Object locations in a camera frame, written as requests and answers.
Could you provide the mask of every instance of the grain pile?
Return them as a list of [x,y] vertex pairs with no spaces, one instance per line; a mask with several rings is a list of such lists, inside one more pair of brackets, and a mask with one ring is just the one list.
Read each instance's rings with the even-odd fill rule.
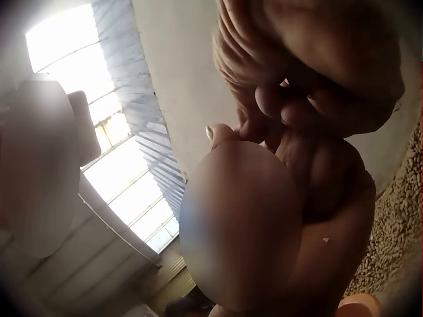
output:
[[421,260],[421,236],[422,124],[419,122],[411,136],[400,170],[376,201],[367,255],[345,291],[345,296],[392,290],[392,285],[400,279],[397,273],[400,272],[403,260]]

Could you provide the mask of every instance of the hand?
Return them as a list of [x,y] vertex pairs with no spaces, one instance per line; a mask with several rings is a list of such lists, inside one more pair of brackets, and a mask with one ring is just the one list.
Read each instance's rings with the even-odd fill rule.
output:
[[363,1],[218,6],[214,58],[235,97],[241,139],[274,152],[281,120],[342,138],[372,132],[404,92],[398,38]]
[[[239,135],[226,125],[212,127],[212,148]],[[358,152],[346,141],[283,132],[276,156],[302,193],[303,225],[297,263],[287,289],[265,308],[219,316],[328,316],[360,265],[374,218],[376,189]]]

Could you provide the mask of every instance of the corrugated metal roof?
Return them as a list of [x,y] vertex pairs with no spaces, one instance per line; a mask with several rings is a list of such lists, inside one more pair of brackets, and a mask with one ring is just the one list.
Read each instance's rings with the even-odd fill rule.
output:
[[131,1],[99,0],[92,7],[100,45],[126,120],[163,197],[179,221],[184,180],[152,88]]

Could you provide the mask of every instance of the window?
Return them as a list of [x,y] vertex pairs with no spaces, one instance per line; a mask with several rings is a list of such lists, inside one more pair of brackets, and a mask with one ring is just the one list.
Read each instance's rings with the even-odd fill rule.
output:
[[49,74],[66,93],[83,90],[87,96],[102,154],[82,167],[84,175],[115,214],[161,252],[179,234],[179,224],[126,122],[92,7],[82,5],[53,16],[26,38],[34,72]]

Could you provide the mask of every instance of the white wall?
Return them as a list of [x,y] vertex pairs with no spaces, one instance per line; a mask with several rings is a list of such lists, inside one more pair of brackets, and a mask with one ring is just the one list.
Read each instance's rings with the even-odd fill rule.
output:
[[235,106],[212,60],[213,0],[133,0],[141,45],[173,151],[189,176],[209,151],[205,128],[236,125]]
[[[209,151],[204,127],[216,122],[231,126],[237,123],[234,101],[212,60],[216,3],[133,0],[133,5],[172,147],[179,166],[189,178]],[[399,167],[412,127],[420,116],[417,108],[422,97],[421,68],[405,50],[402,70],[407,90],[400,110],[380,131],[350,139],[360,151],[379,192]]]

